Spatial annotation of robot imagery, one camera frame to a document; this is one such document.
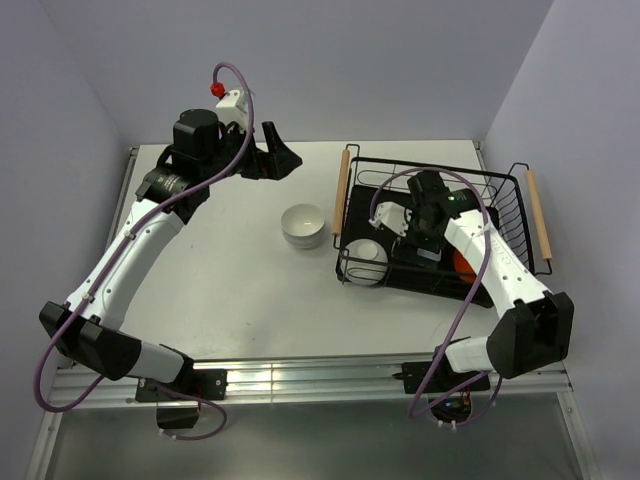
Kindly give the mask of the orange bowl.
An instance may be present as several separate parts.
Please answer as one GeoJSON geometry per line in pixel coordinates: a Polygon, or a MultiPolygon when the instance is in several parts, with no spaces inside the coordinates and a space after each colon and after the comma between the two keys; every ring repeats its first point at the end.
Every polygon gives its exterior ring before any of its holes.
{"type": "Polygon", "coordinates": [[[475,271],[460,251],[455,250],[453,252],[452,261],[454,270],[458,274],[460,280],[468,284],[473,284],[476,280],[475,271]]]}

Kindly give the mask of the single white bowl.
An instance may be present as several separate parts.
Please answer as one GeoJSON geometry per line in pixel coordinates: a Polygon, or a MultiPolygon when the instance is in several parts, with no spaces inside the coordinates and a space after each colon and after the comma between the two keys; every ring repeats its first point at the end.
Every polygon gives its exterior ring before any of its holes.
{"type": "Polygon", "coordinates": [[[371,239],[357,239],[346,246],[344,276],[358,286],[375,286],[387,274],[388,257],[384,248],[371,239]]]}

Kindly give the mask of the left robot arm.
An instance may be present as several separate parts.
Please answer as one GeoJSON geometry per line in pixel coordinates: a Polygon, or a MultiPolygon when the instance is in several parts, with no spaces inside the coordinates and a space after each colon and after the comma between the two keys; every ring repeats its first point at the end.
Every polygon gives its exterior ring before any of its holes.
{"type": "Polygon", "coordinates": [[[267,148],[237,122],[205,109],[180,114],[173,141],[135,193],[121,231],[84,284],[62,304],[48,302],[39,319],[54,347],[103,378],[147,378],[172,399],[195,386],[193,361],[164,345],[121,332],[129,305],[165,247],[210,196],[212,183],[233,175],[281,180],[302,164],[271,122],[262,125],[267,148]]]}

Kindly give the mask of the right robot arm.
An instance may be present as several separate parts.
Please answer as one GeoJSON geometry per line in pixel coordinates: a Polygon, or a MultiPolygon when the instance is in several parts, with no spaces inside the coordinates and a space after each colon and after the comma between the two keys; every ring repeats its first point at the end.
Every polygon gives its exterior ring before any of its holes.
{"type": "Polygon", "coordinates": [[[479,192],[452,190],[439,173],[421,171],[407,185],[412,198],[409,234],[447,243],[469,264],[499,317],[492,333],[455,341],[433,365],[435,383],[452,390],[468,372],[495,371],[506,379],[564,360],[574,304],[530,273],[494,226],[479,192]]]}

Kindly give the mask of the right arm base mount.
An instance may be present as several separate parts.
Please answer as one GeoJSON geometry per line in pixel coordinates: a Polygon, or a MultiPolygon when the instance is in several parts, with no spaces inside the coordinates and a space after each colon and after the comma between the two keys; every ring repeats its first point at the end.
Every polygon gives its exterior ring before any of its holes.
{"type": "Polygon", "coordinates": [[[423,385],[431,366],[431,361],[404,362],[394,375],[402,382],[404,393],[412,397],[408,416],[417,419],[426,414],[424,409],[430,405],[428,413],[438,421],[462,423],[469,420],[473,410],[472,394],[490,390],[488,376],[477,371],[455,373],[443,360],[429,382],[423,385]]]}

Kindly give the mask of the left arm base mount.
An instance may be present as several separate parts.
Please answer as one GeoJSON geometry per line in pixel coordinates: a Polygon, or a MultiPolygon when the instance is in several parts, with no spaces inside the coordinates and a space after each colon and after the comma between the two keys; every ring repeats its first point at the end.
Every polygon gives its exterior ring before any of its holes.
{"type": "Polygon", "coordinates": [[[135,402],[156,404],[156,422],[168,430],[189,430],[199,420],[204,404],[202,400],[225,399],[227,371],[225,369],[196,369],[187,374],[184,381],[158,383],[140,379],[135,393],[135,402]],[[185,396],[197,399],[192,407],[163,407],[164,403],[185,401],[185,396]]]}

